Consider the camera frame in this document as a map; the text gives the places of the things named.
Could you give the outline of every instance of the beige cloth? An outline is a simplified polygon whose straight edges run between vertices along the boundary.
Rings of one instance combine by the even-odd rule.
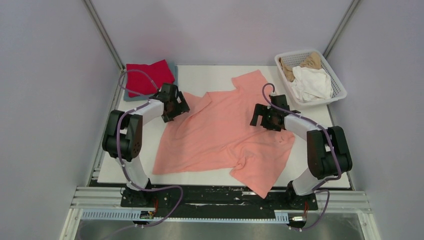
[[[279,64],[281,64],[282,72],[285,75],[285,78],[289,82],[293,82],[295,80],[295,76],[293,75],[293,67],[287,66],[284,64],[283,59],[279,58]],[[310,69],[321,69],[321,58],[320,55],[316,52],[312,52],[303,62],[299,64],[301,68],[310,68]]]

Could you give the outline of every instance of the red cloth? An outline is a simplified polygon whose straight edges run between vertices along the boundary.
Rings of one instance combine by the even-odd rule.
[[[175,81],[166,60],[158,61],[152,65],[147,64],[127,64],[126,70],[141,70],[148,74],[158,88],[161,88],[164,83],[172,84]],[[141,72],[129,72],[126,88],[144,95],[155,94],[157,90],[152,85],[150,80]],[[130,98],[137,97],[135,93],[128,93]]]
[[[184,92],[190,112],[166,124],[153,174],[200,172],[233,168],[231,176],[263,199],[286,167],[295,136],[250,126],[255,104],[267,104],[256,70],[232,79],[235,90]],[[266,96],[271,89],[266,89]]]

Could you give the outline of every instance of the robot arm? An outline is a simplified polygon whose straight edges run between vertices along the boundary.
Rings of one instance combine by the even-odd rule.
[[[143,126],[159,116],[162,116],[163,121],[167,123],[174,120],[174,117],[190,111],[182,92],[173,84],[164,83],[160,91],[150,98],[147,106],[125,115],[120,126],[120,130],[126,129],[126,133],[120,133],[119,140],[120,152],[124,162],[123,167],[125,168],[124,173],[128,175],[127,179],[131,179],[135,185],[142,188],[146,188],[149,183],[149,178],[145,174],[139,159]],[[124,112],[120,110],[110,112],[101,145],[103,150],[108,152],[120,165],[117,150],[117,129],[118,121],[123,114]],[[132,190],[139,191],[131,182],[127,182],[126,185]]]
[[[284,110],[290,110],[285,95],[270,96],[271,103]],[[311,122],[290,115],[272,106],[256,104],[251,126],[256,126],[258,116],[262,116],[261,126],[268,130],[281,131],[286,129],[304,139],[307,144],[308,168],[295,180],[289,182],[287,191],[293,196],[306,196],[312,194],[328,178],[338,175],[338,170],[327,145],[324,130]],[[342,173],[352,169],[352,159],[346,142],[345,133],[339,126],[326,128],[330,136],[334,152]]]

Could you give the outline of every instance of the pink shirt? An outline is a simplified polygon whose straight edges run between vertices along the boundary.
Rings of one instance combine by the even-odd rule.
[[[153,174],[233,168],[231,176],[267,196],[286,166],[295,137],[286,130],[249,125],[255,104],[267,104],[261,92],[267,80],[261,71],[234,77],[232,83],[232,91],[203,97],[184,93],[190,112],[167,124]]]

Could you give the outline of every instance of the white table surface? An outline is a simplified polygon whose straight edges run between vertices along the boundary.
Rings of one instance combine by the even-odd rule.
[[[180,91],[188,92],[202,97],[206,92],[230,91],[235,87],[231,78],[237,77],[255,70],[260,70],[269,83],[273,83],[277,94],[285,94],[286,90],[278,77],[276,66],[229,66],[229,65],[179,65],[178,87]],[[126,102],[122,99],[118,110],[127,111],[143,104],[144,101]],[[324,126],[331,126],[331,119],[325,105],[300,110],[303,115],[309,117]],[[176,184],[176,185],[217,185],[217,186],[244,186],[241,182],[230,176],[231,168],[223,168],[201,172],[182,172],[164,175],[153,175],[156,152],[159,148],[161,136],[166,124],[161,117],[157,117],[143,127],[142,147],[140,159],[146,175],[152,184]],[[291,149],[290,157],[276,181],[276,187],[286,187],[287,183],[296,179],[308,167],[307,144],[302,138],[295,135],[295,141]],[[125,183],[124,174],[116,161],[104,154],[103,162],[98,176],[98,183]],[[349,188],[350,183],[346,173],[341,179],[327,182],[323,187]]]

